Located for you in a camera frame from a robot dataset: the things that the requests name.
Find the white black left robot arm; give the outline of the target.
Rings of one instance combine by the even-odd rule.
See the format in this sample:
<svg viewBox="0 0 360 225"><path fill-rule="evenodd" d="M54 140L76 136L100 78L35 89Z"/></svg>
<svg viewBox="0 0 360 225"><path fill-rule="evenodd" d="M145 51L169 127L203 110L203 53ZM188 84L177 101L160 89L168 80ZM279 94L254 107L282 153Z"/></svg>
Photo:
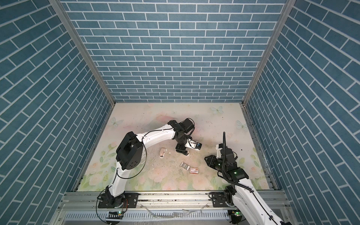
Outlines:
<svg viewBox="0 0 360 225"><path fill-rule="evenodd" d="M113 181L105 188L103 201L115 207L125 198L125 185L131 179L130 172L137 167L143 155L147 158L147 148L167 140L175 140L175 150L185 156L188 149L199 151L202 144L192 139L195 130L192 119L186 118L182 122L170 120L166 125L145 133L128 132L116 150L116 168Z"/></svg>

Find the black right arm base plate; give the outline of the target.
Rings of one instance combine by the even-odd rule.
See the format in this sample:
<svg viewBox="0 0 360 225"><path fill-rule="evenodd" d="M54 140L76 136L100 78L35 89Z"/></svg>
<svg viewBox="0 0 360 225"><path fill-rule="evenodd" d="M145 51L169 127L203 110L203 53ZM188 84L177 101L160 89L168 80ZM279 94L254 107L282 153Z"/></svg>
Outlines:
<svg viewBox="0 0 360 225"><path fill-rule="evenodd" d="M214 208L225 208L233 207L233 204L227 202L224 192L209 192L208 197L210 198Z"/></svg>

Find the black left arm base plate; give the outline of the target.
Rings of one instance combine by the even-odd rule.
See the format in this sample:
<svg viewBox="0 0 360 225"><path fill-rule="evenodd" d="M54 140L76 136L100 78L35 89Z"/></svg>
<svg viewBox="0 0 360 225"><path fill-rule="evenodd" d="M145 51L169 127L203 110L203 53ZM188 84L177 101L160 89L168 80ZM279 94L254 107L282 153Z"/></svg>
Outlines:
<svg viewBox="0 0 360 225"><path fill-rule="evenodd" d="M138 193L126 193L113 197L109 193L103 193L97 197L97 206L102 208L135 208L138 202Z"/></svg>

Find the red staple box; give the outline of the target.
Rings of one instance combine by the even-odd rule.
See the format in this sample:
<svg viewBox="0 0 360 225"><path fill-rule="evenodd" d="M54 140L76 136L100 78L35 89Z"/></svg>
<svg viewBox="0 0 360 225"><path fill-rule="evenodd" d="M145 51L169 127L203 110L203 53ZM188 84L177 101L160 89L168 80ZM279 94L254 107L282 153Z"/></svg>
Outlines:
<svg viewBox="0 0 360 225"><path fill-rule="evenodd" d="M189 169L189 172L190 172L191 174L199 174L199 168L191 167L191 168Z"/></svg>

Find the pink stapler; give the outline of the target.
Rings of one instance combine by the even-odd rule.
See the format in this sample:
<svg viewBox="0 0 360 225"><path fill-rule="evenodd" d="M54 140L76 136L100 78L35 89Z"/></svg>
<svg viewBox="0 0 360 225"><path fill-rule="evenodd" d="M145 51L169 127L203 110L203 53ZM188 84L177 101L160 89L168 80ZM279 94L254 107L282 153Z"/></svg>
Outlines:
<svg viewBox="0 0 360 225"><path fill-rule="evenodd" d="M161 149L160 149L160 152L159 152L159 157L160 157L160 158L163 158L163 157L165 156L166 151L167 151L166 148L161 148Z"/></svg>

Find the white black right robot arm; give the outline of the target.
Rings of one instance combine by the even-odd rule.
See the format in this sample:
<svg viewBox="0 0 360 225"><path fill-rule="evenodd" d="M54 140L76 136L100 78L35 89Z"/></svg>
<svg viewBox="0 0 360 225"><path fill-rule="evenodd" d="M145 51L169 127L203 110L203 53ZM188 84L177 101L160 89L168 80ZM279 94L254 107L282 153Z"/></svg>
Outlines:
<svg viewBox="0 0 360 225"><path fill-rule="evenodd" d="M216 145L216 150L216 155L204 159L218 177L230 184L224 190L226 203L240 210L251 225L290 225L263 200L247 173L237 165L232 149L221 143Z"/></svg>

